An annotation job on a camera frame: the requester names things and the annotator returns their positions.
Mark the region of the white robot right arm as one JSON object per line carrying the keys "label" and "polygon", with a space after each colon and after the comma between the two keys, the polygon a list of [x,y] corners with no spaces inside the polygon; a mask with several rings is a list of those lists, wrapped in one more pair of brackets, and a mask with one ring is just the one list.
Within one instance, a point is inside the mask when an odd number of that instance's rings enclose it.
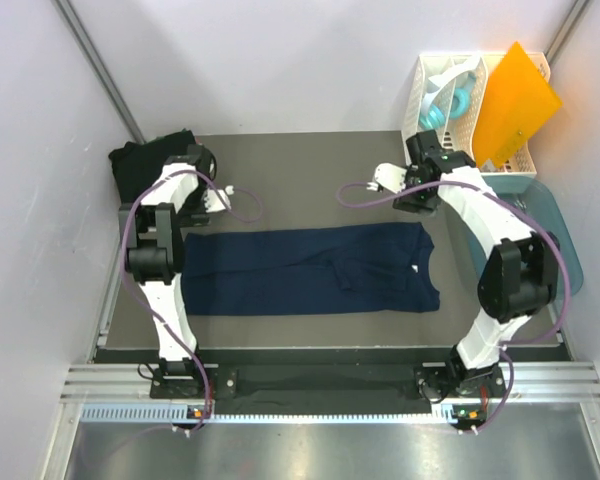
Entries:
{"label": "white robot right arm", "polygon": [[410,213],[449,205],[478,240],[486,264],[477,284],[480,310],[445,363],[448,391],[467,396],[490,378],[501,349],[557,294],[559,248],[511,210],[464,151],[442,147],[435,131],[406,139],[410,163],[395,208]]}

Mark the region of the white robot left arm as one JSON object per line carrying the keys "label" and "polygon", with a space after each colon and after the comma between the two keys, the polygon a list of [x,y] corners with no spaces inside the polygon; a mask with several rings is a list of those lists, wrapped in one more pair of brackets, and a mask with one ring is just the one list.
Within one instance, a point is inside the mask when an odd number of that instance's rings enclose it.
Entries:
{"label": "white robot left arm", "polygon": [[212,184],[217,161],[207,147],[184,136],[129,143],[111,153],[110,161],[121,200],[120,269],[136,286],[134,295],[158,335],[150,378],[196,396],[207,386],[208,375],[185,311],[181,227],[191,216],[208,215],[211,207],[223,204]]}

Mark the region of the navy blue t shirt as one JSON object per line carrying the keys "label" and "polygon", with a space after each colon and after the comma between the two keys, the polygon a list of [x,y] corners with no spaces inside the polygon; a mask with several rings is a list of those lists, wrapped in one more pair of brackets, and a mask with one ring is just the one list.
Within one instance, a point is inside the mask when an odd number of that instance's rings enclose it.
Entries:
{"label": "navy blue t shirt", "polygon": [[196,316],[429,313],[440,307],[420,223],[190,234],[182,295]]}

